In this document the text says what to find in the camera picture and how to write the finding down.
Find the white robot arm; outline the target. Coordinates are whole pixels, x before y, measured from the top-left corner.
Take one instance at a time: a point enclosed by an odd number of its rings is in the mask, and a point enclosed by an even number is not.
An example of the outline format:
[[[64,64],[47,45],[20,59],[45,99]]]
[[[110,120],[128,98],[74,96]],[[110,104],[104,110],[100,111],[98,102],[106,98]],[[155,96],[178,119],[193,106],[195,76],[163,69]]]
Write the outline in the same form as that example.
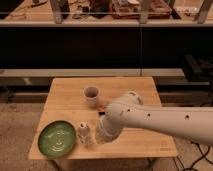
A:
[[[96,141],[117,139],[124,128],[143,128],[213,146],[213,107],[156,107],[141,104],[133,91],[108,103],[96,127]]]

